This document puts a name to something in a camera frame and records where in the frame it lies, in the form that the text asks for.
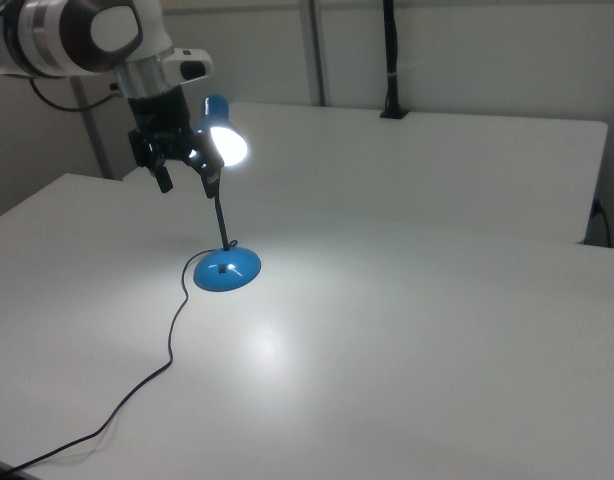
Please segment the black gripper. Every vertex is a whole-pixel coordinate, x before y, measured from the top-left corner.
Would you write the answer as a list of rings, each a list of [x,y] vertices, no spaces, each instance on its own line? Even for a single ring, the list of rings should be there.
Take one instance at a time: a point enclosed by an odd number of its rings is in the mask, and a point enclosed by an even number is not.
[[[183,88],[130,98],[136,128],[128,133],[135,163],[147,168],[162,193],[173,189],[165,158],[183,158],[201,178],[208,199],[219,194],[224,160],[209,131],[193,133]]]

